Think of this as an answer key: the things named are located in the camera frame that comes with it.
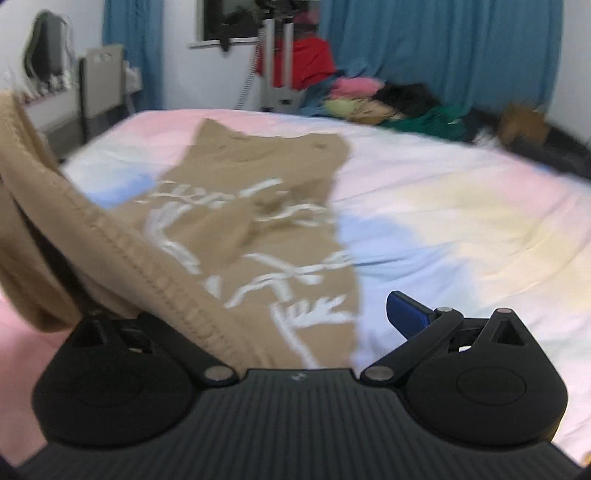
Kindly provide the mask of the tan hoodie with white print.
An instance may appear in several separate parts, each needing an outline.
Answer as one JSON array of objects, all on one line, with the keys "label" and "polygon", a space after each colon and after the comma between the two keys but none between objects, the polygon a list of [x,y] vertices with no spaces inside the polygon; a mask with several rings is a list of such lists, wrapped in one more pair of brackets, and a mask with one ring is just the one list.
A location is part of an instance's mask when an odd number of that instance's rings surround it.
[{"label": "tan hoodie with white print", "polygon": [[249,368],[348,368],[360,293],[329,207],[341,137],[249,136],[201,122],[155,186],[106,210],[1,96],[1,289],[33,327],[92,306],[153,314]]}]

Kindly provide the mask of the pastel rainbow bed cover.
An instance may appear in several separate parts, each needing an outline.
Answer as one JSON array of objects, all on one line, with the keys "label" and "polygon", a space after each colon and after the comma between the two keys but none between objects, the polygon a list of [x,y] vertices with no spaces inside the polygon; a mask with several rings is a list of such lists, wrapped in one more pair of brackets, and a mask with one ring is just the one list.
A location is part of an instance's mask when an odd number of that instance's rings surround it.
[{"label": "pastel rainbow bed cover", "polygon": [[[431,306],[486,316],[514,309],[569,395],[555,441],[590,457],[590,186],[511,154],[335,120],[229,110],[137,114],[58,169],[110,210],[184,158],[201,122],[249,136],[336,135],[349,156],[329,207],[360,293],[353,369],[401,343],[385,301],[400,290]],[[1,289],[1,451],[20,463],[44,444],[30,396],[73,327],[30,325]]]}]

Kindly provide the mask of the green garment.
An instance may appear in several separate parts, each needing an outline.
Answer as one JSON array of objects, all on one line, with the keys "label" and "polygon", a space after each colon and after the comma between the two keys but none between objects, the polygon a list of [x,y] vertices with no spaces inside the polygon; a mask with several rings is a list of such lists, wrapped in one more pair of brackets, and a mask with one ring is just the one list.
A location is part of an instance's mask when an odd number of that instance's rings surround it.
[{"label": "green garment", "polygon": [[468,133],[465,112],[451,106],[438,106],[419,117],[389,119],[381,128],[419,134],[449,141],[463,141]]}]

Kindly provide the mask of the beige garment in pile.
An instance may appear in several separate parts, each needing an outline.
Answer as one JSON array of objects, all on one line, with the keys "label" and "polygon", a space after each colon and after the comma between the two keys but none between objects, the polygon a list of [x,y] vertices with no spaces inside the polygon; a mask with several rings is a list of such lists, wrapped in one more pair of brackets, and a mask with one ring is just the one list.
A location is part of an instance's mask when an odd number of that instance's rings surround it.
[{"label": "beige garment in pile", "polygon": [[369,98],[328,99],[324,106],[332,117],[362,125],[377,126],[390,120],[405,118],[398,110]]}]

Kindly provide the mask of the brown paper bag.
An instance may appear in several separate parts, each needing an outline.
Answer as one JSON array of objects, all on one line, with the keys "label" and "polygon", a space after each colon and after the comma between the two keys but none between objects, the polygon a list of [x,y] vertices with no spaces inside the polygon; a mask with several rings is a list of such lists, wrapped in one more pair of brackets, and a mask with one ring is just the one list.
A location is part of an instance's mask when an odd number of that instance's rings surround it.
[{"label": "brown paper bag", "polygon": [[504,146],[509,146],[517,138],[543,145],[550,129],[543,112],[525,105],[510,104],[501,115],[497,135]]}]

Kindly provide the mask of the black garment pile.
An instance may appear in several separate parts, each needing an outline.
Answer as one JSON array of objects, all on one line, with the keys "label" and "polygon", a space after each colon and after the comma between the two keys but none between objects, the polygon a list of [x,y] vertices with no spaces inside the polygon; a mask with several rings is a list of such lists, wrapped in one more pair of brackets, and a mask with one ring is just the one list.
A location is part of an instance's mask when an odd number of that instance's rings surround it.
[{"label": "black garment pile", "polygon": [[441,102],[421,83],[407,85],[386,83],[377,91],[373,99],[413,118],[422,117],[441,105]]}]

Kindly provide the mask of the black and beige chair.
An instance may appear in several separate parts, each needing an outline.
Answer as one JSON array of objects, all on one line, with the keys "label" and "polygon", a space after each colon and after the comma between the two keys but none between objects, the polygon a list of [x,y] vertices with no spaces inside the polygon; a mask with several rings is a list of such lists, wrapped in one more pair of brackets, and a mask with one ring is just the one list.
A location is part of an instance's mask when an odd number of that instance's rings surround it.
[{"label": "black and beige chair", "polygon": [[78,85],[81,140],[86,144],[93,127],[111,128],[129,116],[123,45],[89,49],[79,59]]}]

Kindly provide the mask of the pink garment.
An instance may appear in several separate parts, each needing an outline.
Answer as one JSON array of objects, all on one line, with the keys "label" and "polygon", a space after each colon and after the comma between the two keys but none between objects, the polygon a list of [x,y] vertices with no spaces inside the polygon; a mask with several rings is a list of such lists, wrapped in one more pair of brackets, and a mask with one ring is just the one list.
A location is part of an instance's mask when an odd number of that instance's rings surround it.
[{"label": "pink garment", "polygon": [[329,97],[338,98],[370,98],[385,86],[384,82],[372,77],[339,77],[332,83]]}]

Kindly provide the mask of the wavy vanity mirror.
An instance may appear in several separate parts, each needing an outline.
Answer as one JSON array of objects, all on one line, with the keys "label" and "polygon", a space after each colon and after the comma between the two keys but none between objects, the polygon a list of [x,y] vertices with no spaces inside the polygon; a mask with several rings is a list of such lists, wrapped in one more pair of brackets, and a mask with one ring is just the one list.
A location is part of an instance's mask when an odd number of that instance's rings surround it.
[{"label": "wavy vanity mirror", "polygon": [[70,72],[75,62],[68,19],[50,10],[37,13],[23,51],[23,68],[34,86]]}]

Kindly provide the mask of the blue curtain right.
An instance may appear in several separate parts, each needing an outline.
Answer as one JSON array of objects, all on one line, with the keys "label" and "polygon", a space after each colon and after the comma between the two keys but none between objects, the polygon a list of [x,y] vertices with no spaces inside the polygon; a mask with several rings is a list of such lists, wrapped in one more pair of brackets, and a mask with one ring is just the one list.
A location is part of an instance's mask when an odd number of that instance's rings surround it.
[{"label": "blue curtain right", "polygon": [[549,105],[561,1],[324,1],[320,33],[346,76],[421,83],[447,104]]}]

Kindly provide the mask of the blue curtain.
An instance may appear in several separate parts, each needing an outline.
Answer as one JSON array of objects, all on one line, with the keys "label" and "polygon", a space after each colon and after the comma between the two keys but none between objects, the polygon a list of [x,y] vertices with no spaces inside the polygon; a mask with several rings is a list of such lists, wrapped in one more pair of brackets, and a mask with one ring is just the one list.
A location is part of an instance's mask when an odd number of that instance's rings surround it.
[{"label": "blue curtain", "polygon": [[102,41],[122,44],[124,58],[142,74],[138,110],[163,107],[163,1],[106,0],[103,8]]},{"label": "blue curtain", "polygon": [[421,83],[447,104],[549,105],[561,1],[324,1],[320,33],[346,76]]}]

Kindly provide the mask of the silver tripod with phone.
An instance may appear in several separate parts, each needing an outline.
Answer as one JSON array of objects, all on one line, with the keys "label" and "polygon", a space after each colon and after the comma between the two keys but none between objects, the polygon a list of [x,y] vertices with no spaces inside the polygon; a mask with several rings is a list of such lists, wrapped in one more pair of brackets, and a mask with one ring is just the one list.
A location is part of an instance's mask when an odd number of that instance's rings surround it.
[{"label": "silver tripod with phone", "polygon": [[301,34],[315,30],[315,21],[307,16],[308,1],[256,1],[256,41],[249,73],[235,104],[245,110],[247,99],[259,77],[260,110],[296,114],[304,96],[294,87],[294,43]]}]

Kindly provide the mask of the red garment on tripod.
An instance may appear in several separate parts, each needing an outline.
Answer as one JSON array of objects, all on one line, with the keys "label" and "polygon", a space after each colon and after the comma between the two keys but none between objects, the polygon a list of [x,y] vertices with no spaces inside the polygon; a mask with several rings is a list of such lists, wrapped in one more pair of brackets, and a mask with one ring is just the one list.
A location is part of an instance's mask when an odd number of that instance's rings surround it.
[{"label": "red garment on tripod", "polygon": [[[283,86],[283,42],[276,42],[273,58],[273,86]],[[256,62],[256,74],[263,74],[263,57]],[[293,89],[304,90],[322,82],[337,72],[329,43],[320,37],[308,36],[294,40],[293,45]]]}]

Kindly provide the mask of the blue curtain left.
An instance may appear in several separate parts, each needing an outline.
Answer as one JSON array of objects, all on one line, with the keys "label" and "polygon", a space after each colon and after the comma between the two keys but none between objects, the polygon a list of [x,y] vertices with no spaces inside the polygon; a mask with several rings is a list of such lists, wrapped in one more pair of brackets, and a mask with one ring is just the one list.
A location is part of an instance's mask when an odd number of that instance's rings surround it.
[{"label": "blue curtain left", "polygon": [[103,8],[102,41],[122,44],[124,58],[142,74],[138,110],[163,107],[163,1],[106,0]]}]

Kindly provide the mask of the dark window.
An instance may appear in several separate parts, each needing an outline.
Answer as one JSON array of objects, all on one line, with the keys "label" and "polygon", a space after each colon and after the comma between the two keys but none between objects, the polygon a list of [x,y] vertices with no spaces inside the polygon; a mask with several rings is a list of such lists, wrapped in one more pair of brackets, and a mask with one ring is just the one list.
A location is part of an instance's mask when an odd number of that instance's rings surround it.
[{"label": "dark window", "polygon": [[256,1],[204,0],[200,15],[197,25],[201,27],[202,40],[242,40],[256,38],[263,9]]}]

